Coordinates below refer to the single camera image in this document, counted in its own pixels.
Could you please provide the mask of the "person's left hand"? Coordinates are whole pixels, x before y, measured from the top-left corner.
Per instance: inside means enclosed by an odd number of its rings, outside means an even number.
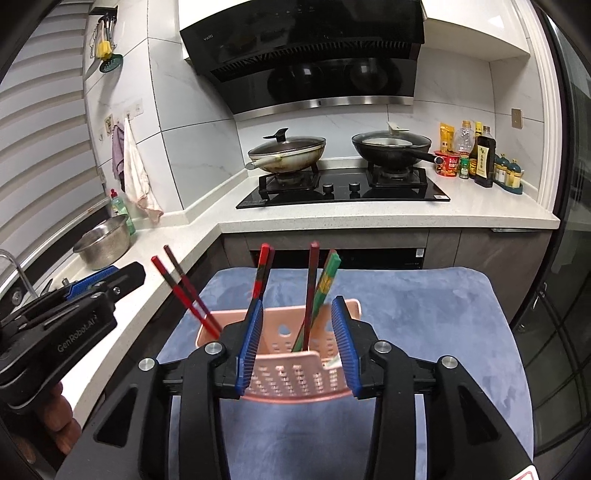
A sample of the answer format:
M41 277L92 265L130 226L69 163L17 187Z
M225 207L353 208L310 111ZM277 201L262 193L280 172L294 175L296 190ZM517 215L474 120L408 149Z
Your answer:
M37 414L57 448L68 455L81 436L82 429L73 417L73 411L68 400L63 396L63 385L57 383L50 391L45 402L37 408Z

